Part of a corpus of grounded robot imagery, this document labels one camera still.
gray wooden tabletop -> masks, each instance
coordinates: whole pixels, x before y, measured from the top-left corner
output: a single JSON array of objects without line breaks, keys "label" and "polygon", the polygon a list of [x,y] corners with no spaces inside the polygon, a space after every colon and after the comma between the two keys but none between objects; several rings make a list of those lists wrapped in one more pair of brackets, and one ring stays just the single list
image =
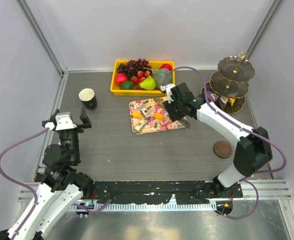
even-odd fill
[{"label": "gray wooden tabletop", "polygon": [[[209,80],[212,71],[204,71]],[[81,163],[79,172],[100,181],[211,180],[232,162],[213,153],[213,145],[226,139],[208,125],[188,119],[191,129],[134,135],[129,116],[129,102],[151,97],[114,96],[110,92],[111,72],[70,73],[64,92],[61,112],[71,112],[79,123],[82,103],[78,98],[84,88],[92,88],[98,107],[87,110],[92,128],[79,134]],[[176,83],[185,82],[198,94],[203,84],[196,73],[178,71]],[[233,115],[253,126],[246,104]],[[53,143],[59,138],[55,134]],[[269,179],[269,174],[254,177]]]}]

yellow plastic bin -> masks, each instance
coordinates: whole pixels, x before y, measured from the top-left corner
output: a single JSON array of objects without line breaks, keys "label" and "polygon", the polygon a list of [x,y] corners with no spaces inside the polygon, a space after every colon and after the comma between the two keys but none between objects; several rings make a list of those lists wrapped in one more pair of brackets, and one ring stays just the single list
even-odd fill
[{"label": "yellow plastic bin", "polygon": [[[120,90],[120,87],[115,82],[115,77],[117,75],[117,69],[120,64],[127,63],[128,60],[118,60],[115,62],[115,67],[113,69],[110,91],[116,96],[144,96],[144,97],[163,97],[166,96],[160,90]],[[158,69],[163,64],[169,64],[172,69],[175,68],[175,63],[173,61],[149,61],[149,65],[152,69]],[[172,80],[175,83],[175,72],[172,73]]]}]

wooden coaster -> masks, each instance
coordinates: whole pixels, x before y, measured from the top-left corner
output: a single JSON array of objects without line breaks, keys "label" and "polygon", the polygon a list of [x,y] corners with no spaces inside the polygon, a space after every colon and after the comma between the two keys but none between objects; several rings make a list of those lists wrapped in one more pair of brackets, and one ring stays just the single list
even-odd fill
[{"label": "wooden coaster", "polygon": [[232,154],[232,147],[226,141],[218,141],[213,146],[213,152],[221,159],[227,159]]}]

cup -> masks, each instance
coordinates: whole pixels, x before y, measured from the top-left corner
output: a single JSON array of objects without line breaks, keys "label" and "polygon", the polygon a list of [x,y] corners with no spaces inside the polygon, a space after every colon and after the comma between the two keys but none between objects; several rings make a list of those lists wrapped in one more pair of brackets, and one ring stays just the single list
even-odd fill
[{"label": "cup", "polygon": [[94,110],[98,103],[95,92],[91,88],[85,88],[79,93],[79,99],[89,110]]}]

pink patterned mat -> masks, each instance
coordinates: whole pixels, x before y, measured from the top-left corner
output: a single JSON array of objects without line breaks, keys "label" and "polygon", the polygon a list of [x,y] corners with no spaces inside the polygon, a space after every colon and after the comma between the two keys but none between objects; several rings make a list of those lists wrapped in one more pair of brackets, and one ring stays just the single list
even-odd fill
[{"label": "pink patterned mat", "polygon": [[132,132],[134,134],[149,134],[154,132],[180,129],[184,125],[172,122],[166,110],[158,103],[167,101],[167,97],[132,101],[129,103]]}]

